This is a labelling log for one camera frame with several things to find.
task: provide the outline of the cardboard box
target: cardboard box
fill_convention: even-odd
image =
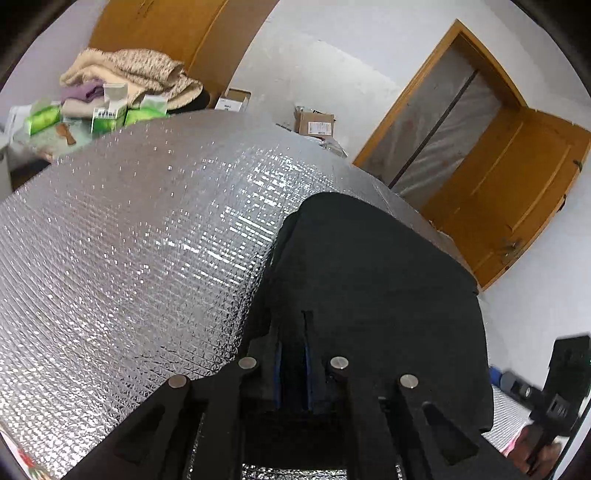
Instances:
[[[216,110],[227,110],[230,112],[243,112],[248,106],[251,93],[246,90],[229,88],[217,101]]]
[[[334,127],[334,115],[303,111],[300,113],[295,130],[307,137],[328,138],[333,136]]]

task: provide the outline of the barcode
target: barcode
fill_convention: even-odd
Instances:
[[[332,124],[329,122],[308,122],[308,135],[332,135]]]

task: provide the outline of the plastic sheet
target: plastic sheet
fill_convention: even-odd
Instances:
[[[389,185],[473,72],[461,54],[447,50],[362,168]]]
[[[457,255],[375,178],[231,112],[135,124],[27,183],[0,206],[7,431],[59,478],[167,377],[216,372],[236,353],[283,220],[326,191],[371,203]],[[245,478],[272,478],[265,472]]]
[[[393,191],[420,210],[460,166],[500,108],[501,101],[482,75],[476,75]]]

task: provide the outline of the silver screw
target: silver screw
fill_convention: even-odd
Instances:
[[[405,374],[400,377],[400,384],[404,388],[415,388],[418,385],[418,378],[411,374]]]
[[[238,361],[238,366],[243,370],[250,370],[256,367],[256,358],[246,356]]]
[[[187,384],[187,377],[184,375],[173,375],[168,379],[168,386],[170,388],[181,388]]]
[[[349,361],[344,356],[334,356],[330,359],[330,366],[336,370],[344,370],[349,366]]]

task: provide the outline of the wooden door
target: wooden door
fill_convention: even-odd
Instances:
[[[188,68],[225,0],[111,0],[90,38],[103,51],[150,48]]]
[[[590,141],[560,118],[503,108],[421,213],[454,239],[487,288],[560,209]]]

